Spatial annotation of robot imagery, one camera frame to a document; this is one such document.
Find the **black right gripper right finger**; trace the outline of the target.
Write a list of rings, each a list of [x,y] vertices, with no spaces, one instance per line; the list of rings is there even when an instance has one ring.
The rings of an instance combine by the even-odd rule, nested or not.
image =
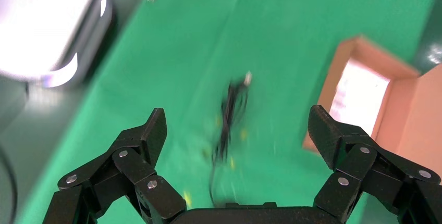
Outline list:
[[[399,223],[441,223],[441,178],[380,147],[362,128],[338,122],[320,105],[310,108],[308,134],[332,171],[313,205],[339,223],[363,193],[375,197]]]

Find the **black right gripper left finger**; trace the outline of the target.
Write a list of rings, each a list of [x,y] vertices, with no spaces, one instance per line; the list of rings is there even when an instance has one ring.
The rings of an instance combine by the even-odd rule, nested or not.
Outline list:
[[[111,204],[126,197],[146,223],[171,223],[186,201],[155,170],[167,137],[165,112],[122,131],[109,149],[58,182],[44,223],[97,223]]]

